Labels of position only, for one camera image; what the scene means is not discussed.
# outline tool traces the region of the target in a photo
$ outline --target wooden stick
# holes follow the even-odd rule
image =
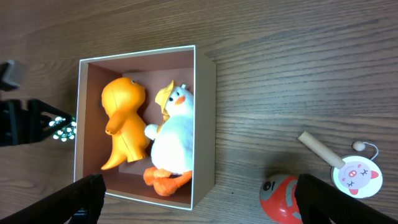
[[[324,161],[329,163],[331,166],[337,169],[343,168],[346,164],[340,156],[335,154],[332,150],[326,147],[322,142],[318,141],[314,136],[312,136],[307,131],[304,131],[300,137],[297,138],[300,142],[310,148],[318,156],[320,156]]]

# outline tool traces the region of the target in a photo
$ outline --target duck orange feet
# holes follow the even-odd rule
[[[151,167],[145,170],[144,181],[148,186],[152,186],[155,182],[155,179],[170,177],[171,175],[172,173],[165,169],[156,169],[156,167]]]
[[[186,184],[191,178],[192,171],[185,172],[180,177],[176,178],[158,178],[155,179],[154,188],[156,193],[160,196],[169,196],[174,194],[178,188]]]

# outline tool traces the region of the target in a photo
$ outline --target wood grain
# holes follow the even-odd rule
[[[398,2],[395,0],[3,1],[0,60],[29,71],[2,98],[76,110],[78,60],[197,44],[218,65],[216,187],[193,212],[106,198],[100,223],[272,223],[267,175],[330,166],[296,140],[306,129],[338,155],[381,150],[384,185],[362,202],[398,218]],[[0,217],[73,179],[73,143],[0,148]],[[370,156],[366,150],[361,155]]]

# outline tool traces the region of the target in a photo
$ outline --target pink pig face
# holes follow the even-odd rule
[[[353,195],[358,193],[358,189],[365,187],[369,181],[378,177],[379,174],[371,171],[369,166],[363,162],[347,162],[338,172],[341,184],[349,189]]]

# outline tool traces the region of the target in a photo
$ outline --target duck beak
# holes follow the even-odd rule
[[[185,101],[185,96],[181,96],[180,98],[178,98],[176,101],[175,101],[175,105],[180,105],[180,104],[182,104],[183,102]]]

